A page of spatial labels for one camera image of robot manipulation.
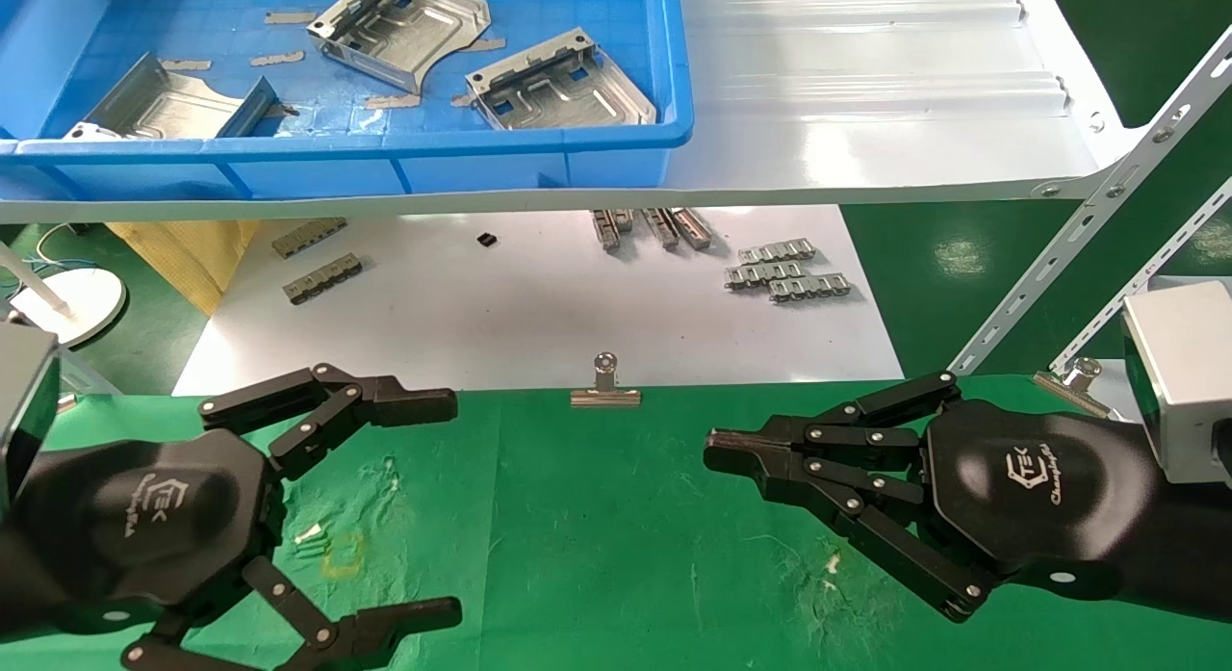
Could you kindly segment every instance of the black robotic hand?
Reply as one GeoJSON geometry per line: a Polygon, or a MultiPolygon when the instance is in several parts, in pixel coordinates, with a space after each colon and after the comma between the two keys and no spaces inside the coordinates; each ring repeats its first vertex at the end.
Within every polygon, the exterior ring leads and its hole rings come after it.
{"type": "Polygon", "coordinates": [[[809,510],[955,622],[1008,582],[1232,622],[1232,490],[1168,484],[1142,426],[1005,411],[942,372],[712,431],[703,459],[809,510]],[[894,428],[934,412],[923,438],[894,428]]]}
{"type": "Polygon", "coordinates": [[[0,522],[0,641],[110,633],[156,621],[123,651],[134,671],[237,671],[180,649],[256,591],[303,637],[286,671],[377,669],[405,635],[462,619],[453,597],[368,608],[331,622],[270,556],[299,479],[367,422],[457,416],[452,390],[404,390],[317,364],[208,399],[205,433],[180,443],[121,440],[36,456],[0,522]],[[307,416],[265,457],[240,436],[307,416]]]}

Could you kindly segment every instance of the stamped metal part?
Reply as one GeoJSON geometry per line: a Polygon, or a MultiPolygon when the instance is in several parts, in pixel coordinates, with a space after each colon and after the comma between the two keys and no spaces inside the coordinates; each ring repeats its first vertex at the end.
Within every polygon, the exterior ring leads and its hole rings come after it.
{"type": "Polygon", "coordinates": [[[282,259],[288,259],[291,255],[307,250],[328,236],[333,236],[334,233],[341,231],[342,228],[346,228],[346,219],[344,218],[318,218],[304,223],[303,227],[296,228],[294,231],[287,233],[286,236],[274,240],[270,245],[276,254],[282,255],[282,259]]]}
{"type": "Polygon", "coordinates": [[[676,231],[676,224],[671,222],[668,209],[642,209],[642,218],[646,218],[647,227],[650,227],[650,231],[659,239],[659,245],[663,245],[664,250],[674,250],[680,245],[680,233],[676,231]]]}
{"type": "Polygon", "coordinates": [[[616,387],[616,355],[604,351],[595,356],[594,389],[569,392],[569,404],[574,409],[628,409],[642,406],[642,392],[621,390],[616,387]]]}
{"type": "Polygon", "coordinates": [[[196,76],[168,71],[154,54],[145,53],[64,138],[113,142],[243,137],[276,100],[265,76],[241,100],[233,100],[196,76]]]}
{"type": "Polygon", "coordinates": [[[612,251],[620,246],[620,233],[616,229],[616,218],[610,209],[591,209],[590,220],[595,224],[595,236],[604,250],[612,251]]]}
{"type": "Polygon", "coordinates": [[[681,207],[681,209],[671,211],[671,220],[676,227],[676,231],[684,238],[692,250],[705,250],[710,246],[710,240],[712,240],[713,234],[711,234],[710,228],[706,228],[705,223],[697,218],[697,212],[694,209],[687,209],[687,207],[681,207]]]}
{"type": "Polygon", "coordinates": [[[633,229],[633,209],[612,209],[612,219],[616,219],[616,229],[621,233],[630,233],[633,229]]]}
{"type": "Polygon", "coordinates": [[[728,267],[723,271],[726,286],[733,291],[765,286],[770,281],[800,279],[804,276],[807,273],[800,262],[744,263],[742,267],[728,267]]]}
{"type": "Polygon", "coordinates": [[[325,267],[282,286],[282,293],[287,294],[291,305],[299,305],[308,298],[320,294],[322,291],[333,289],[334,286],[341,284],[342,281],[350,279],[359,272],[363,272],[363,262],[360,262],[355,254],[345,254],[342,257],[335,259],[334,262],[326,263],[325,267]]]}
{"type": "Polygon", "coordinates": [[[418,95],[437,60],[490,23],[485,0],[338,0],[308,34],[326,57],[418,95]]]}
{"type": "Polygon", "coordinates": [[[740,263],[782,262],[785,259],[813,259],[817,254],[808,238],[795,238],[770,245],[758,245],[755,249],[737,250],[740,263]]]}
{"type": "Polygon", "coordinates": [[[658,115],[580,28],[472,71],[467,87],[498,131],[652,124],[658,115]]]}
{"type": "Polygon", "coordinates": [[[851,284],[843,273],[822,273],[822,276],[796,276],[791,279],[770,281],[770,299],[775,303],[793,302],[793,299],[845,297],[851,292],[851,284]]]}

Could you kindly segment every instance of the green table surface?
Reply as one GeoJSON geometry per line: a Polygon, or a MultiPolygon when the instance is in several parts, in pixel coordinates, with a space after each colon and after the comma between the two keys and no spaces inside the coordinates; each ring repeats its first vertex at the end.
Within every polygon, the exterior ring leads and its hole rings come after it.
{"type": "MultiPolygon", "coordinates": [[[[712,426],[755,430],[771,412],[813,415],[883,385],[649,389],[641,409],[569,409],[565,390],[462,394],[457,421],[361,431],[292,485],[275,563],[330,617],[460,597],[462,625],[407,639],[399,670],[1227,667],[1226,625],[1023,587],[956,625],[804,510],[702,465],[712,426]],[[297,549],[313,524],[329,548],[297,549]]],[[[1064,409],[1021,377],[963,390],[1064,409]]],[[[47,448],[191,438],[196,404],[84,399],[47,448]]],[[[0,669],[120,669],[139,633],[5,645],[0,669]]],[[[185,646],[269,669],[296,645],[249,596],[185,646]]]]}

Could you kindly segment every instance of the yellow cloth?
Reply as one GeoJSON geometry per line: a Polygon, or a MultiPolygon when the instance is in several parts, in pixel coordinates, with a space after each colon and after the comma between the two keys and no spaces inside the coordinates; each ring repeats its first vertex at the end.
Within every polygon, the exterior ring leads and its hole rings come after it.
{"type": "Polygon", "coordinates": [[[260,220],[107,223],[197,310],[212,315],[260,220]]]}

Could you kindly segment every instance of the green floor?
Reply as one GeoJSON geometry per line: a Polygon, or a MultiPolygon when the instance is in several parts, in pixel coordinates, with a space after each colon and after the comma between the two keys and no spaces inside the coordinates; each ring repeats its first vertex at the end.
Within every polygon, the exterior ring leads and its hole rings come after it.
{"type": "MultiPolygon", "coordinates": [[[[1127,124],[1161,108],[1227,26],[1232,0],[1057,0],[1127,124]]],[[[1207,112],[981,368],[1045,367],[1232,170],[1232,96],[1207,112]]],[[[844,218],[907,376],[942,368],[1076,208],[1066,201],[846,206],[844,218]]],[[[39,230],[16,241],[32,249],[39,230]]],[[[95,259],[128,284],[128,311],[84,356],[134,394],[171,390],[205,323],[105,228],[58,233],[51,257],[95,259]]],[[[1232,215],[1217,215],[1167,273],[1232,276],[1232,215]]],[[[1112,332],[1092,356],[1117,356],[1112,332]]]]}

